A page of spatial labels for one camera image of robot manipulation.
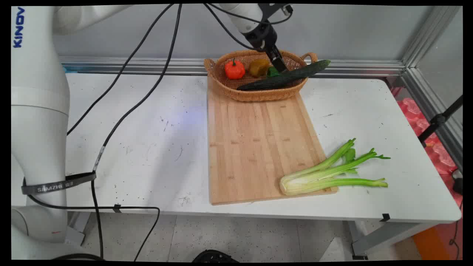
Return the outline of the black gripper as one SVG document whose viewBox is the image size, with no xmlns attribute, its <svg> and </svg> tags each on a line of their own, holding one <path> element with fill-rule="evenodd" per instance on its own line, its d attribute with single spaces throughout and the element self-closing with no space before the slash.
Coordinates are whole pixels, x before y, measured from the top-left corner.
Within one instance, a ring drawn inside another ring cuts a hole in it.
<svg viewBox="0 0 473 266">
<path fill-rule="evenodd" d="M 260 24 L 243 36 L 254 49 L 266 51 L 271 64 L 280 74 L 287 71 L 283 57 L 276 47 L 277 33 L 273 25 Z"/>
</svg>

